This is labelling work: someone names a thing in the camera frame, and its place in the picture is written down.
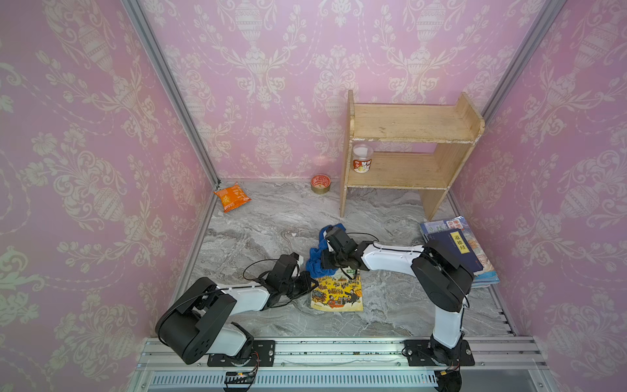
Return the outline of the colourful sunflower magazine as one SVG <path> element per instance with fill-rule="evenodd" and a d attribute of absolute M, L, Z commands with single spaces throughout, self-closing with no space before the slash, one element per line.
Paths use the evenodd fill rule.
<path fill-rule="evenodd" d="M 482 263 L 484 270 L 479 275 L 474 275 L 474 282 L 472 287 L 489 287 L 491 285 L 499 284 L 500 279 L 496 273 L 491 261 L 488 260 L 488 256 L 479 244 L 474 232 L 470 229 L 469 223 L 465 220 L 465 217 L 458 216 L 447 220 L 437 220 L 431 222 L 423 222 L 420 224 L 421 233 L 426 242 L 426 235 L 429 233 L 435 233 L 450 229 L 460 229 L 463 232 L 465 239 L 470 243 L 471 248 Z"/>

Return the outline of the dark blue book yellow label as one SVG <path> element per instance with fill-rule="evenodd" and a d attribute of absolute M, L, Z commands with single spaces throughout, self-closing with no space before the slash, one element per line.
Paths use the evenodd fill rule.
<path fill-rule="evenodd" d="M 483 273 L 484 267 L 465 239 L 460 229 L 450 229 L 426 235 L 427 241 L 437 241 L 443 251 L 447 253 L 447 259 L 456 259 L 465 268 L 475 275 Z"/>

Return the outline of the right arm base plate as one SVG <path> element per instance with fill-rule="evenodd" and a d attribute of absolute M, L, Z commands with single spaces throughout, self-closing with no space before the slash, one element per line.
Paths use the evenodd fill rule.
<path fill-rule="evenodd" d="M 403 342 L 402 355 L 410 367 L 445 366 L 449 368 L 475 366 L 470 344 L 461 339 L 450 349 L 434 339 L 408 339 Z"/>

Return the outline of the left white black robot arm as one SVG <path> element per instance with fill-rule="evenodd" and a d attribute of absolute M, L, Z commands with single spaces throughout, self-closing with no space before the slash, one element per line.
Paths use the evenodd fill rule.
<path fill-rule="evenodd" d="M 292 253 L 240 285 L 197 279 L 160 317 L 154 328 L 160 342 L 185 364 L 207 357 L 208 366 L 255 366 L 267 354 L 254 336 L 230 317 L 288 305 L 309 295 L 318 282 L 301 268 L 302 256 Z"/>

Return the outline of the yellow history picture book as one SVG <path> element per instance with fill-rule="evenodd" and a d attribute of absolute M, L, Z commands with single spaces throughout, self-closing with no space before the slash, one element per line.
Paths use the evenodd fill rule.
<path fill-rule="evenodd" d="M 317 279 L 310 296 L 310 307 L 323 312 L 362 312 L 362 280 L 355 269 L 339 269 L 336 274 Z"/>

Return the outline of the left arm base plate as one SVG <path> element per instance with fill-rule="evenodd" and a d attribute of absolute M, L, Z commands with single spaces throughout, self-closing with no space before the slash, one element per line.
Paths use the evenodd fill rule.
<path fill-rule="evenodd" d="M 235 355 L 209 354 L 208 367 L 273 367 L 276 341 L 252 340 L 244 343 Z"/>

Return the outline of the blue cloth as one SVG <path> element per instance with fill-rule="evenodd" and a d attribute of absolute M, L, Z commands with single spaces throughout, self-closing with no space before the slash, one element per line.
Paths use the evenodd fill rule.
<path fill-rule="evenodd" d="M 318 234 L 318 246 L 310 249 L 310 259 L 308 259 L 306 263 L 306 270 L 310 273 L 310 276 L 313 279 L 322 279 L 328 276 L 333 276 L 338 271 L 338 269 L 324 269 L 322 265 L 323 251 L 328 250 L 328 243 L 325 239 L 325 234 L 333 228 L 346 230 L 342 224 L 323 227 Z"/>

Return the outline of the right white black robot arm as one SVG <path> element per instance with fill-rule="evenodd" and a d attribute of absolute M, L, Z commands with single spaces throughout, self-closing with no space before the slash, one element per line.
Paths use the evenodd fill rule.
<path fill-rule="evenodd" d="M 447 366 L 461 363 L 463 315 L 470 307 L 468 294 L 474 274 L 462 265 L 457 253 L 447 251 L 438 240 L 415 247 L 358 243 L 339 227 L 324 230 L 323 239 L 327 243 L 321 256 L 324 269 L 383 270 L 415 276 L 435 307 L 431 358 Z"/>

